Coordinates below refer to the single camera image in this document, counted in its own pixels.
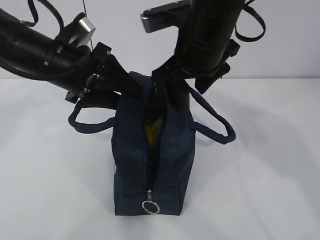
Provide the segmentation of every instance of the zipper ring pull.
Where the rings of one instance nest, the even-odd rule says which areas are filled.
[[[148,190],[148,191],[146,192],[146,193],[147,193],[147,196],[148,196],[148,200],[147,200],[147,201],[144,201],[144,202],[142,203],[142,208],[143,208],[143,210],[145,210],[148,214],[153,214],[153,215],[155,215],[155,214],[158,214],[158,213],[160,212],[160,207],[159,207],[158,203],[152,201],[151,192],[152,192],[151,190]],[[146,208],[146,204],[147,204],[147,203],[154,205],[154,206],[156,207],[156,212],[152,212],[152,211],[148,210],[148,209]]]

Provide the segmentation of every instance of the white wall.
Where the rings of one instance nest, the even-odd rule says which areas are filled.
[[[68,24],[83,11],[81,0],[51,0]],[[146,34],[140,14],[149,8],[172,0],[87,0],[87,10],[97,32],[94,42],[105,43],[128,71],[150,74],[173,53],[177,29]],[[38,2],[42,33],[54,37],[58,25]],[[320,77],[320,32],[318,0],[256,0],[252,6],[261,14],[267,33],[259,42],[244,43],[238,56],[229,60],[231,72],[226,78],[314,78]],[[19,19],[31,20],[27,0],[2,0],[0,8]],[[255,20],[242,12],[239,30],[243,34],[259,34]],[[0,69],[0,78],[13,77]]]

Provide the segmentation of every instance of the fabric bag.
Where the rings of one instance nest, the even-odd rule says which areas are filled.
[[[130,75],[143,87],[141,97],[122,94],[115,117],[99,124],[76,121],[83,108],[80,100],[68,121],[76,131],[93,134],[113,128],[112,153],[115,215],[180,215],[195,158],[196,131],[227,144],[236,139],[232,126],[185,81],[157,86],[164,103],[160,134],[153,142],[148,137],[146,116],[155,96],[155,85],[149,76]],[[226,128],[227,136],[193,120],[190,95]]]

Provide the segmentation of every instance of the white background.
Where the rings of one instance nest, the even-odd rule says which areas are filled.
[[[69,23],[80,0],[52,0]],[[128,70],[142,74],[173,52],[177,30],[146,34],[139,14],[164,0],[90,0],[94,42],[110,45]],[[58,25],[41,5],[37,29],[54,37]],[[319,240],[320,122],[318,10],[315,0],[257,0],[265,38],[242,43],[232,72],[205,94],[237,132],[226,146],[196,137],[196,156],[183,213],[116,217],[112,131],[75,132],[66,92],[0,71],[1,240]],[[1,8],[31,20],[26,0]],[[246,17],[244,34],[259,33]],[[295,79],[261,79],[261,78]],[[193,101],[195,120],[223,132]],[[111,110],[88,110],[86,122]]]

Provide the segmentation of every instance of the fabric handle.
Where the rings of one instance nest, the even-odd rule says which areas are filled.
[[[206,137],[216,141],[217,143],[220,144],[228,144],[233,142],[236,139],[236,132],[233,129],[233,127],[230,125],[230,123],[224,119],[222,116],[220,116],[211,106],[210,104],[198,93],[195,91],[192,87],[188,85],[189,92],[194,98],[194,100],[200,104],[205,110],[207,110],[214,118],[216,118],[219,122],[221,122],[226,129],[227,136],[224,136],[209,127],[194,121],[193,124],[191,125],[191,128],[198,131],[199,133],[205,135]]]
[[[82,108],[86,108],[83,106],[83,100],[79,100],[73,112],[68,118],[69,124],[74,127],[74,129],[82,134],[96,134],[99,132],[102,132],[104,130],[110,129],[112,127],[115,127],[117,124],[116,118],[112,117],[109,118],[107,121],[102,122],[102,123],[96,123],[96,124],[87,124],[87,123],[80,123],[77,122],[76,119],[81,111]]]

